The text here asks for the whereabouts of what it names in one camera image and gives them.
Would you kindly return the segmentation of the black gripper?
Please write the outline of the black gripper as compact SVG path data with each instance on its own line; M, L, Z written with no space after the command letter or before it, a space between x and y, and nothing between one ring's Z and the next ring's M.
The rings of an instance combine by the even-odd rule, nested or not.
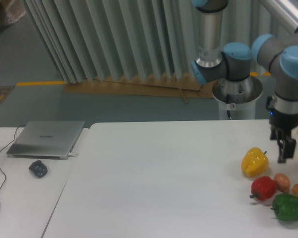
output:
M279 147L278 163L285 163L294 156L296 140L292 138L290 130L298 126L298 113L285 114L273 109L270 111L269 124L270 140L276 140Z

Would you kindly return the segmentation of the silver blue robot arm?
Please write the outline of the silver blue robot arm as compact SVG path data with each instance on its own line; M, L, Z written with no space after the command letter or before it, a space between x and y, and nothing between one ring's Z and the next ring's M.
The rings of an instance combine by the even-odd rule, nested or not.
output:
M199 48L191 67L200 84L215 80L213 95L226 104L256 100L262 92L258 80L250 76L250 61L255 60L276 78L274 95L268 97L271 140L279 147L278 162L294 156L296 140L292 130L298 126L298 0L264 0L262 5L289 32L279 40L271 34L259 36L251 47L232 42L220 48L222 12L225 0L194 0L200 12L202 30Z

